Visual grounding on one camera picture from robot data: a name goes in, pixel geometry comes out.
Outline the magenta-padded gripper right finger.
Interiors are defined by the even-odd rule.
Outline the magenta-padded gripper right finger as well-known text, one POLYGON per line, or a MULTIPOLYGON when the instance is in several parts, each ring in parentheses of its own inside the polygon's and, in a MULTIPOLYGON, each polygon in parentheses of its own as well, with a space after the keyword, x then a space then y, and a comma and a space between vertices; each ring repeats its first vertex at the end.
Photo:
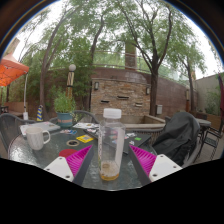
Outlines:
POLYGON ((129 146, 129 156, 143 186, 181 170, 181 167, 166 155, 156 156, 136 146, 129 146))

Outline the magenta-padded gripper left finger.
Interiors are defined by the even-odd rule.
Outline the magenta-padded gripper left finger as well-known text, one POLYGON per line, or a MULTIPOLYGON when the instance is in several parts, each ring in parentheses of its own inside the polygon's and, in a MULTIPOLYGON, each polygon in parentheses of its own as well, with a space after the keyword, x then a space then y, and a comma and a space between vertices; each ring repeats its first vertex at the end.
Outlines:
POLYGON ((44 170, 81 186, 93 155, 92 146, 87 146, 67 158, 57 157, 44 170))

